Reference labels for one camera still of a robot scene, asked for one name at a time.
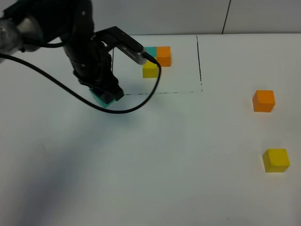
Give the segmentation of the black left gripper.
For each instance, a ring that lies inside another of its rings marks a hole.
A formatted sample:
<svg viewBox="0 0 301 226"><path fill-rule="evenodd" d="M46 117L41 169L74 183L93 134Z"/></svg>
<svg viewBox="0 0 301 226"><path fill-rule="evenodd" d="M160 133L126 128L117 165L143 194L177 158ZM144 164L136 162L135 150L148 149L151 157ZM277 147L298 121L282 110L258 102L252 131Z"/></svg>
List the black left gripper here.
<svg viewBox="0 0 301 226"><path fill-rule="evenodd" d="M87 36L68 32L62 35L62 40L66 42L64 51L80 84L105 91L104 101L118 101L124 96L111 71L111 55L96 38L95 32Z"/></svg>

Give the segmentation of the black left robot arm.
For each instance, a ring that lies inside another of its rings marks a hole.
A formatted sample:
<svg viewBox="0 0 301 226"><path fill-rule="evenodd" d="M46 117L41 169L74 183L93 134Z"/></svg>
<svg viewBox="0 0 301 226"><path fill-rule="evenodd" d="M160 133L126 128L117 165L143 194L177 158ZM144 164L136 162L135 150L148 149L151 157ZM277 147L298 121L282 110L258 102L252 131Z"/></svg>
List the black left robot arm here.
<svg viewBox="0 0 301 226"><path fill-rule="evenodd" d="M95 33L91 1L18 0L3 11L0 20L20 36L22 51L48 48L49 42L60 38L81 85L94 90L105 103L124 96L111 71L111 55Z"/></svg>

